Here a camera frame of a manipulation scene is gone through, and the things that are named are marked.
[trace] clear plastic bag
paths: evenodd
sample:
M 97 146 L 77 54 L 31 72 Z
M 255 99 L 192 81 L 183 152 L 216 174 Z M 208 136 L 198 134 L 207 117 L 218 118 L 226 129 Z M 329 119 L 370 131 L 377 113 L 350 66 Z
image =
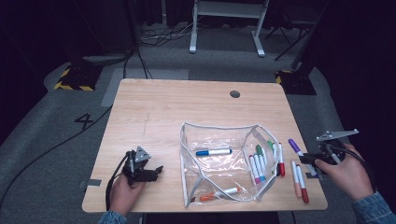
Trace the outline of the clear plastic bag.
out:
M 186 122 L 180 144 L 186 207 L 259 201 L 276 180 L 279 144 L 259 124 L 225 128 Z

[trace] table top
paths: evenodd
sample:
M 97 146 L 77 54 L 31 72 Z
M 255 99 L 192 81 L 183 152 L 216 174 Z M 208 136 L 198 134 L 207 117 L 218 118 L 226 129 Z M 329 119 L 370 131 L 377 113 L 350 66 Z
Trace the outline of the table top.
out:
M 231 91 L 240 96 L 233 98 Z M 283 146 L 286 175 L 260 202 L 184 206 L 180 171 L 179 133 L 184 122 L 219 127 L 260 124 Z M 221 212 L 323 210 L 327 201 L 319 181 L 306 178 L 309 203 L 297 198 L 291 161 L 299 162 L 288 139 L 306 152 L 304 141 L 285 93 L 275 83 L 217 82 L 190 80 L 131 79 L 121 81 L 99 148 L 91 179 L 101 185 L 88 186 L 82 208 L 105 212 L 106 185 L 125 152 L 141 146 L 151 155 L 145 169 L 163 165 L 156 182 L 148 182 L 134 212 Z

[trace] gray floor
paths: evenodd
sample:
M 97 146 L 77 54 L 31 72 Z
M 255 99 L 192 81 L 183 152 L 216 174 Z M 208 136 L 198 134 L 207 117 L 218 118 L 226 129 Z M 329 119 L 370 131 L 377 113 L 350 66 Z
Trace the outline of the gray floor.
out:
M 189 54 L 190 36 L 187 35 L 161 47 L 141 47 L 141 56 L 155 78 L 274 83 L 274 73 L 280 69 L 290 69 L 300 46 L 275 62 L 274 58 L 288 44 L 280 32 L 264 39 L 270 31 L 262 30 L 261 40 L 266 56 L 260 58 L 251 39 L 252 29 L 254 27 L 203 30 L 198 34 L 195 54 Z M 295 31 L 286 33 L 291 37 L 296 36 Z M 123 64 L 106 66 L 97 82 L 96 91 L 54 90 L 66 66 L 67 63 L 60 64 L 46 77 L 43 84 L 48 88 L 48 94 L 0 147 L 2 194 L 25 165 L 81 131 L 82 124 L 75 123 L 75 119 L 88 113 L 92 120 L 98 120 L 109 109 L 114 99 L 111 96 L 114 87 L 109 86 L 120 79 Z M 142 69 L 142 65 L 135 55 L 126 68 L 127 77 L 141 76 L 141 70 L 138 70 Z M 327 130 L 343 131 L 343 127 L 323 75 L 315 69 L 310 79 L 316 96 L 287 95 L 287 98 L 307 149 L 315 150 L 316 136 Z M 86 132 L 61 144 L 30 165 L 7 193 L 0 222 L 95 223 L 101 214 L 82 211 L 84 188 L 79 185 L 90 178 L 108 115 L 106 113 Z M 354 223 L 350 200 L 345 193 L 327 176 L 324 176 L 321 184 L 329 203 L 328 209 L 295 212 L 297 223 Z M 130 214 L 128 218 L 129 223 L 139 223 L 141 214 Z M 281 212 L 279 218 L 282 224 L 292 223 L 291 212 Z

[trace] sleeve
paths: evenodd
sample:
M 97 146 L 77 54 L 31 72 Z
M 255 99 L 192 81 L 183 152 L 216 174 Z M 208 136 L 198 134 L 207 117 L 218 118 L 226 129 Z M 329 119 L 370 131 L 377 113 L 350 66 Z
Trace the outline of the sleeve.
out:
M 107 211 L 102 215 L 98 224 L 126 224 L 126 217 L 117 212 Z
M 396 223 L 396 216 L 377 191 L 373 195 L 352 203 L 357 223 Z

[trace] human hand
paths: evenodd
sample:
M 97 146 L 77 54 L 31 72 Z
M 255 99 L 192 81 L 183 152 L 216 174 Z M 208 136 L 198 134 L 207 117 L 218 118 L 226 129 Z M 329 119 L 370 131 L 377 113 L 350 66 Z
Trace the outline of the human hand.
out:
M 120 175 L 110 192 L 109 211 L 118 212 L 126 216 L 131 211 L 137 197 L 145 186 L 146 182 L 136 182 L 130 186 L 128 178 L 125 175 Z
M 346 149 L 361 154 L 350 144 L 344 144 Z M 326 172 L 332 182 L 342 189 L 353 201 L 370 196 L 374 193 L 370 178 L 361 163 L 346 153 L 346 157 L 337 165 L 330 165 L 321 160 L 315 160 L 315 165 Z

